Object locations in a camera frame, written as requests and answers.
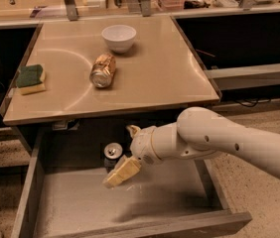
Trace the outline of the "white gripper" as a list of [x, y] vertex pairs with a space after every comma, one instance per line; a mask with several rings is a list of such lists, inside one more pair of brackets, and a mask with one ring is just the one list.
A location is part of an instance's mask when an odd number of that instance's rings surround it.
[[120, 158], [114, 169], [102, 182], [107, 188], [116, 187], [137, 175], [141, 170], [141, 164], [158, 165], [162, 163], [152, 146], [155, 126], [141, 129], [136, 125], [127, 125], [126, 129], [132, 138], [130, 150], [133, 157], [122, 156]]

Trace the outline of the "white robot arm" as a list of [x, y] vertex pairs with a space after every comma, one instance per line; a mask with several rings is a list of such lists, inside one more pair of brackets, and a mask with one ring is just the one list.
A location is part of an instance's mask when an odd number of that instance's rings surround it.
[[236, 156], [280, 179], [280, 134], [245, 127], [202, 107], [180, 113], [177, 121], [164, 126], [128, 127], [131, 156], [123, 156], [104, 179], [115, 187], [131, 179], [144, 164], [167, 159], [203, 160], [217, 152]]

